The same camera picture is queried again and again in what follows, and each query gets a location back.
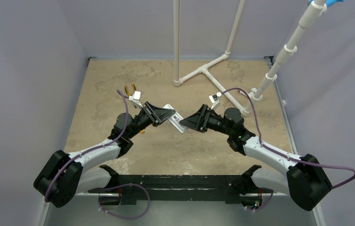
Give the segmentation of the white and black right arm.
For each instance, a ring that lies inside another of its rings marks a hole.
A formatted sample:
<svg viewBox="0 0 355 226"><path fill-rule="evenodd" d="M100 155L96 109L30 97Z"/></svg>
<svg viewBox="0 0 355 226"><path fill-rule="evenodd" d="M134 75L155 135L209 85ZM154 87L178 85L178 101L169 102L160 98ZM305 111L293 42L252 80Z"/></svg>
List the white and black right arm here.
<svg viewBox="0 0 355 226"><path fill-rule="evenodd" d="M196 113L180 120L179 124L201 133L209 129L223 133L228 136L227 143L233 151L276 170L274 173L257 169L244 176L242 185L249 192L268 188L289 195L297 206L311 211L333 189L324 170L317 166L319 162L316 157L267 149L258 136L245 128L244 118L237 108L230 107L220 116L209 106L202 105Z"/></svg>

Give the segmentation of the white universal AC remote control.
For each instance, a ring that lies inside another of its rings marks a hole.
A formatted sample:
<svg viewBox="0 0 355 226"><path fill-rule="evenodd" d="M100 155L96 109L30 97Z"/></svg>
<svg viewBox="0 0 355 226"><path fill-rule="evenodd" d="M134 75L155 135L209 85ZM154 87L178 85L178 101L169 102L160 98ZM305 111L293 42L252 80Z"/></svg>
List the white universal AC remote control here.
<svg viewBox="0 0 355 226"><path fill-rule="evenodd" d="M180 121L183 120L183 117L170 104L164 105L164 108L175 111L175 113L172 116L170 116L168 118L168 120L173 124L173 126L180 133L182 133L182 134L185 133L187 131L188 127L180 124Z"/></svg>

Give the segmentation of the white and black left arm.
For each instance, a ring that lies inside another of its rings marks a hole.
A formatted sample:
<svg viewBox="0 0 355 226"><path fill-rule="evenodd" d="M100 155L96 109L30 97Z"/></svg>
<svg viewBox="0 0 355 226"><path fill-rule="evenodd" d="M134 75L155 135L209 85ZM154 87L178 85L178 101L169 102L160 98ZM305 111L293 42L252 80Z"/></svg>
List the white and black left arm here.
<svg viewBox="0 0 355 226"><path fill-rule="evenodd" d="M179 127L183 117L170 105L156 107L145 102L140 112L118 115L111 134L104 141L77 152L58 150L52 154L33 183L45 202L65 206L78 193L102 188L111 193L117 189L116 173L100 166L125 155L133 146L132 138L148 126L157 127L170 121Z"/></svg>

